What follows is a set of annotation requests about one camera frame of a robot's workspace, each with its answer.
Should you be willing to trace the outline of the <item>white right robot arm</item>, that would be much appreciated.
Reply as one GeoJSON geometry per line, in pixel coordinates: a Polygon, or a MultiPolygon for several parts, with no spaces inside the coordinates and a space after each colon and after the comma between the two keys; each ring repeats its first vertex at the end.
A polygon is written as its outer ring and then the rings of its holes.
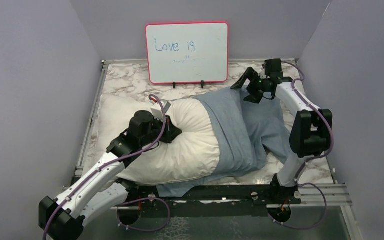
{"type": "Polygon", "coordinates": [[[298,89],[298,79],[285,76],[285,60],[268,59],[262,65],[263,75],[248,67],[230,87],[244,89],[244,101],[259,104],[262,100],[279,100],[293,114],[294,122],[289,135],[291,153],[271,183],[269,199],[280,204],[289,196],[288,190],[298,186],[306,165],[315,159],[324,158],[334,147],[332,131],[333,113],[312,103],[298,89]]]}

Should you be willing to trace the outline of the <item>blue pillowcase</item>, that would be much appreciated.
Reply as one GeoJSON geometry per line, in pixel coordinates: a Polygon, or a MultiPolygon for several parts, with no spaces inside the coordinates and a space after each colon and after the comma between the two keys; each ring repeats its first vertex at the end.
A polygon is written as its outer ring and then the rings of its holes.
{"type": "Polygon", "coordinates": [[[291,168],[298,156],[289,144],[290,131],[285,126],[280,101],[264,100],[254,104],[244,101],[246,95],[244,89],[227,87],[195,96],[214,130],[219,162],[209,176],[158,185],[160,196],[183,197],[194,187],[261,170],[267,164],[268,153],[273,153],[284,165],[280,171],[281,183],[294,180],[291,168]]]}

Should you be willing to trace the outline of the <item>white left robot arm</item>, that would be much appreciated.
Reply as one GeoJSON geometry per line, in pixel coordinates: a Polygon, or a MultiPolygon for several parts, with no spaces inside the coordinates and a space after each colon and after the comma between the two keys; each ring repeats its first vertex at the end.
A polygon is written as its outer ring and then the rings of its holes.
{"type": "Polygon", "coordinates": [[[43,239],[77,240],[99,215],[120,204],[137,200],[135,184],[115,182],[101,189],[133,161],[159,143],[170,144],[182,130],[161,110],[137,111],[128,128],[111,141],[106,152],[85,176],[55,198],[39,203],[38,225],[43,239]]]}

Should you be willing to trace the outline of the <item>white pillow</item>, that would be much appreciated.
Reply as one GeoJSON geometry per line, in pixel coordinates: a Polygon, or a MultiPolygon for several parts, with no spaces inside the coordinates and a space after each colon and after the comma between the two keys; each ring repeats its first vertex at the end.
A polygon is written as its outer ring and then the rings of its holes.
{"type": "MultiPolygon", "coordinates": [[[[182,133],[172,143],[161,143],[143,153],[117,177],[140,185],[160,185],[197,180],[213,174],[220,161],[220,147],[209,114],[196,99],[170,102],[167,114],[182,133]]],[[[110,142],[129,127],[137,111],[150,111],[152,103],[130,97],[108,96],[98,114],[95,161],[110,142]]]]}

